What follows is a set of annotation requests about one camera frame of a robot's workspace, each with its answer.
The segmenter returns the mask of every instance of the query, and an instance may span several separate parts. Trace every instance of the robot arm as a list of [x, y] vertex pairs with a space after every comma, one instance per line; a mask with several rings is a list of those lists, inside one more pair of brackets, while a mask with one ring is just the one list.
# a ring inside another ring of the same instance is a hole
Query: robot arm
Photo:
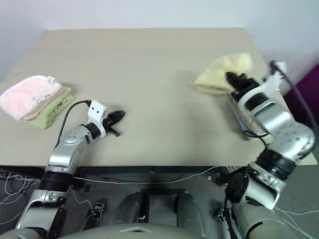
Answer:
[[88, 123], [61, 135], [45, 168], [39, 188], [33, 191], [16, 229], [30, 229], [45, 238], [60, 236], [66, 217], [63, 205], [82, 154], [96, 138], [104, 137], [108, 132], [120, 135], [111, 126], [120, 121], [125, 112], [115, 111], [104, 118], [106, 111], [107, 108], [103, 104], [92, 101]]
[[278, 102], [264, 94], [264, 87], [244, 74], [227, 73], [235, 88], [233, 98], [273, 141], [266, 146], [244, 173], [235, 174], [226, 197], [232, 203], [235, 222], [242, 238], [296, 238], [272, 211], [288, 176], [315, 144], [314, 132], [296, 122]]

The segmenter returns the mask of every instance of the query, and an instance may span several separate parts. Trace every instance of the white cable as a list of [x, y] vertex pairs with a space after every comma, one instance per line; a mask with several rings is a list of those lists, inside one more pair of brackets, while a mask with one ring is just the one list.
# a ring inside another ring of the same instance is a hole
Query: white cable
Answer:
[[72, 193], [73, 193], [73, 196], [74, 196], [74, 199], [76, 200], [76, 202], [78, 204], [83, 204], [83, 203], [88, 203], [90, 205], [90, 208], [91, 208], [91, 212], [95, 215], [95, 212], [93, 211], [93, 207], [92, 207], [92, 204], [89, 200], [84, 200], [83, 202], [79, 202], [79, 200], [76, 198], [75, 194], [74, 194], [74, 190], [72, 189]]
[[307, 211], [307, 212], [303, 212], [303, 213], [294, 213], [294, 212], [289, 212], [289, 211], [284, 211], [284, 210], [282, 210], [282, 211], [285, 213], [293, 214], [293, 215], [305, 215], [308, 213], [319, 213], [319, 210]]
[[18, 216], [20, 216], [20, 214], [23, 212], [23, 210], [22, 210], [21, 212], [19, 212], [14, 218], [12, 218], [12, 219], [10, 219], [10, 220], [8, 220], [8, 221], [6, 221], [6, 222], [0, 223], [0, 225], [3, 225], [3, 224], [7, 224], [7, 223], [9, 223], [9, 222], [12, 222], [14, 219], [16, 219]]
[[10, 175], [11, 175], [11, 173], [10, 173], [9, 176], [6, 178], [6, 181], [5, 181], [5, 184], [4, 184], [4, 191], [5, 191], [5, 193], [7, 193], [8, 195], [16, 195], [16, 194], [20, 193], [20, 192], [23, 190], [23, 188], [24, 188], [24, 186], [25, 186], [25, 182], [26, 182], [26, 177], [24, 178], [24, 182], [23, 182], [23, 185], [22, 185], [22, 187], [21, 187], [20, 190], [18, 190], [18, 191], [15, 192], [15, 193], [9, 193], [9, 192], [6, 190], [6, 185], [7, 185], [7, 183], [8, 183], [8, 179], [10, 178]]
[[[40, 180], [37, 181], [37, 182], [35, 182], [35, 183], [32, 183], [32, 184], [30, 184], [30, 182], [29, 182], [29, 184], [28, 184], [25, 188], [23, 188], [20, 192], [22, 192], [22, 191], [28, 189], [30, 186], [32, 186], [32, 185], [34, 185], [34, 184], [36, 184], [36, 183], [39, 183], [39, 182], [40, 182]], [[6, 197], [2, 202], [0, 202], [0, 206], [1, 206], [1, 205], [8, 205], [8, 204], [11, 204], [11, 203], [15, 203], [16, 201], [18, 201], [18, 200], [23, 196], [23, 193], [21, 193], [21, 195], [20, 195], [17, 199], [15, 199], [15, 200], [13, 200], [13, 201], [11, 201], [11, 202], [9, 202], [9, 203], [5, 203], [6, 200], [8, 200], [10, 197], [12, 197], [12, 196], [14, 196], [14, 195], [15, 195], [15, 194], [9, 194], [8, 197]]]
[[294, 221], [287, 213], [284, 213], [281, 209], [279, 209], [279, 208], [277, 208], [277, 207], [274, 207], [274, 208], [275, 208], [276, 210], [282, 212], [283, 214], [285, 214], [285, 215], [296, 225], [296, 227], [297, 227], [299, 230], [303, 231], [303, 230], [297, 225], [297, 223], [295, 223], [295, 221]]
[[290, 226], [292, 226], [293, 228], [295, 228], [296, 230], [298, 230], [299, 232], [301, 232], [302, 234], [304, 234], [304, 235], [307, 236], [308, 238], [310, 238], [310, 239], [315, 239], [314, 237], [312, 237], [312, 236], [310, 236], [308, 233], [306, 233], [304, 230], [302, 230], [302, 229], [298, 226], [298, 224], [297, 224], [287, 213], [285, 213], [284, 211], [282, 211], [281, 209], [279, 209], [279, 208], [277, 208], [277, 207], [274, 207], [274, 208], [275, 208], [276, 210], [282, 212], [283, 214], [285, 214], [285, 215], [296, 225], [296, 227], [295, 227], [294, 225], [290, 224], [289, 222], [287, 222], [285, 219], [281, 218], [282, 220], [284, 220], [286, 223], [288, 223]]
[[177, 182], [184, 181], [186, 179], [189, 179], [189, 178], [192, 178], [192, 177], [195, 177], [195, 176], [202, 175], [202, 174], [208, 172], [209, 170], [212, 170], [213, 168], [217, 168], [217, 167], [218, 166], [211, 167], [211, 168], [205, 170], [204, 172], [197, 173], [197, 174], [191, 175], [189, 177], [178, 179], [178, 180], [171, 181], [171, 182], [154, 182], [154, 183], [152, 183], [152, 182], [125, 182], [125, 183], [117, 183], [117, 182], [108, 182], [108, 181], [97, 181], [97, 180], [86, 179], [86, 178], [78, 178], [78, 177], [74, 177], [74, 178], [82, 179], [82, 180], [90, 181], [90, 182], [95, 182], [95, 183], [110, 183], [110, 184], [168, 184], [168, 183], [177, 183]]
[[11, 203], [15, 203], [16, 201], [18, 201], [22, 196], [23, 196], [23, 193], [21, 193], [21, 195], [17, 198], [17, 199], [15, 199], [15, 200], [13, 200], [13, 201], [11, 201], [11, 202], [9, 202], [9, 203], [5, 203], [5, 201], [7, 200], [7, 199], [9, 199], [10, 197], [12, 197], [13, 195], [8, 195], [8, 197], [6, 197], [6, 199], [4, 199], [2, 202], [0, 202], [0, 206], [1, 205], [8, 205], [8, 204], [11, 204]]
[[230, 168], [230, 166], [228, 167], [228, 166], [226, 166], [226, 168], [228, 169], [228, 171], [231, 173], [231, 172], [233, 172], [233, 170]]
[[[17, 175], [15, 177], [17, 180], [24, 180], [24, 178], [22, 178], [20, 175]], [[34, 178], [27, 178], [26, 181], [40, 181], [40, 179], [34, 179]]]
[[292, 225], [291, 223], [289, 223], [287, 220], [281, 218], [285, 223], [287, 223], [289, 226], [293, 227], [294, 229], [296, 229], [297, 231], [299, 231], [300, 233], [304, 234], [306, 237], [310, 238], [310, 239], [316, 239], [315, 237], [310, 236], [309, 234], [305, 233], [303, 230], [299, 230], [298, 228], [296, 228], [294, 225]]

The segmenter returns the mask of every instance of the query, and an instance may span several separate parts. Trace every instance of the beige table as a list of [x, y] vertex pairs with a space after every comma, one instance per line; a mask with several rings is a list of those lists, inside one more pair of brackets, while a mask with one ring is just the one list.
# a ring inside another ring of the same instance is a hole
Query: beige table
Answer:
[[[242, 166], [263, 145], [238, 134], [225, 96], [202, 95], [190, 82], [216, 57], [243, 51], [253, 57], [250, 76], [260, 79], [266, 66], [239, 28], [48, 31], [1, 83], [0, 93], [42, 74], [71, 87], [77, 100], [125, 110], [115, 127], [122, 135], [97, 140], [81, 165]], [[87, 110], [75, 108], [65, 129], [85, 123]], [[46, 165], [64, 114], [41, 130], [1, 111], [1, 165]], [[302, 162], [316, 163], [312, 154]]]

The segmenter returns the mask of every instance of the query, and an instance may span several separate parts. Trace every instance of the gray floor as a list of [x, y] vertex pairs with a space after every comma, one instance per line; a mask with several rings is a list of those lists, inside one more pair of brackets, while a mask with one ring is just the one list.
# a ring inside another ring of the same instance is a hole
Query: gray floor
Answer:
[[[169, 181], [179, 175], [156, 176], [157, 180]], [[150, 180], [149, 175], [112, 175], [113, 178], [123, 180]], [[319, 166], [301, 166], [288, 179], [288, 186], [283, 192], [278, 202], [278, 207], [294, 212], [314, 210], [319, 208]], [[1, 192], [3, 194], [3, 181], [1, 182]], [[218, 224], [211, 216], [212, 211], [218, 207], [224, 199], [224, 188], [217, 187], [213, 182], [207, 180], [207, 175], [193, 177], [189, 180], [163, 185], [113, 185], [113, 184], [91, 184], [88, 193], [75, 192], [78, 200], [90, 200], [94, 203], [102, 197], [108, 200], [106, 213], [100, 225], [104, 225], [116, 208], [117, 204], [130, 193], [138, 192], [147, 188], [185, 188], [197, 200], [201, 208], [207, 227], [208, 238], [228, 238], [225, 235], [225, 225]], [[176, 224], [174, 213], [175, 195], [156, 195], [151, 196], [150, 222], [160, 224]], [[23, 206], [23, 199], [11, 205], [1, 205], [1, 222], [12, 218]], [[83, 225], [85, 215], [89, 206], [87, 204], [77, 204], [70, 194], [66, 209], [68, 210], [67, 223], [64, 228], [64, 235], [78, 231]], [[315, 238], [319, 238], [319, 214], [308, 214], [305, 216], [294, 216], [294, 220], [300, 227]], [[1, 225], [0, 232], [3, 233], [12, 227], [12, 223]]]

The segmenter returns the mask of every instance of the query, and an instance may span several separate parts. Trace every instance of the yellow cloth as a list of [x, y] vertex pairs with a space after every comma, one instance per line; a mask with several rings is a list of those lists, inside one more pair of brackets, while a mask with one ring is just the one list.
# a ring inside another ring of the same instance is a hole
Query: yellow cloth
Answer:
[[226, 80], [226, 72], [240, 75], [251, 70], [252, 60], [248, 53], [223, 56], [214, 60], [210, 66], [196, 79], [196, 88], [209, 94], [222, 94], [234, 91]]

